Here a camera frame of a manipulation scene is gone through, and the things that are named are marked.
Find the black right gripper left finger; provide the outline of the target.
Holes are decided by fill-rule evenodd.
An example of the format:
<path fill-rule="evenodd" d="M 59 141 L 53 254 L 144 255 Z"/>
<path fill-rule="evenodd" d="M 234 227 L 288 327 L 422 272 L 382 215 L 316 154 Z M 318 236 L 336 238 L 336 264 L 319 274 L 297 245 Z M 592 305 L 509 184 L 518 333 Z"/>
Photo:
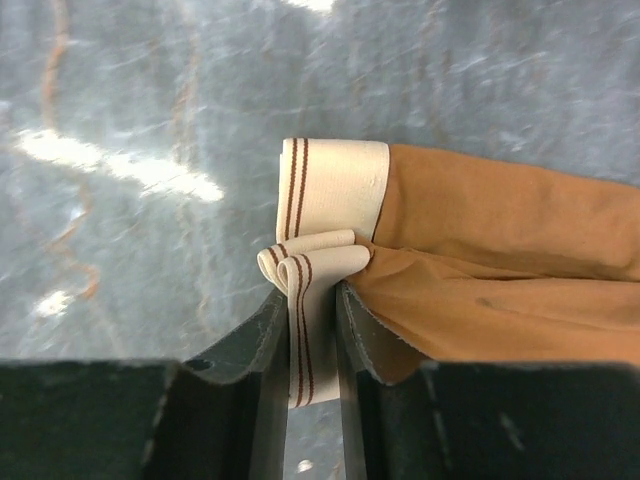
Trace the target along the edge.
<path fill-rule="evenodd" d="M 258 310 L 171 376 L 147 479 L 279 479 L 290 386 L 287 299 Z"/>

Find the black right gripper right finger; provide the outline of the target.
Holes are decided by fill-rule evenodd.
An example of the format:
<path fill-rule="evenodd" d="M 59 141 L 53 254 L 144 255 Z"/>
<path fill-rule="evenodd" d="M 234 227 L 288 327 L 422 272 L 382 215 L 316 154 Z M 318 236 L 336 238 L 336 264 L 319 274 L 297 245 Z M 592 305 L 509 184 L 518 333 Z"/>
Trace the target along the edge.
<path fill-rule="evenodd" d="M 335 291 L 336 344 L 348 479 L 438 479 L 440 453 L 426 357 L 384 327 L 355 290 Z"/>

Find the brown underwear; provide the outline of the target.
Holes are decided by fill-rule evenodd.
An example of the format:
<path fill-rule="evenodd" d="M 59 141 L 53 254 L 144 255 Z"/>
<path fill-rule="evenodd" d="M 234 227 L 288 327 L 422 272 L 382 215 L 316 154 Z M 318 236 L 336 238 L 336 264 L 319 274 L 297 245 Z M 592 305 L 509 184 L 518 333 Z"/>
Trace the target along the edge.
<path fill-rule="evenodd" d="M 289 404 L 339 394 L 335 288 L 346 281 L 395 382 L 452 362 L 639 361 L 639 191 L 611 181 L 374 141 L 289 138 L 273 246 L 287 298 Z"/>

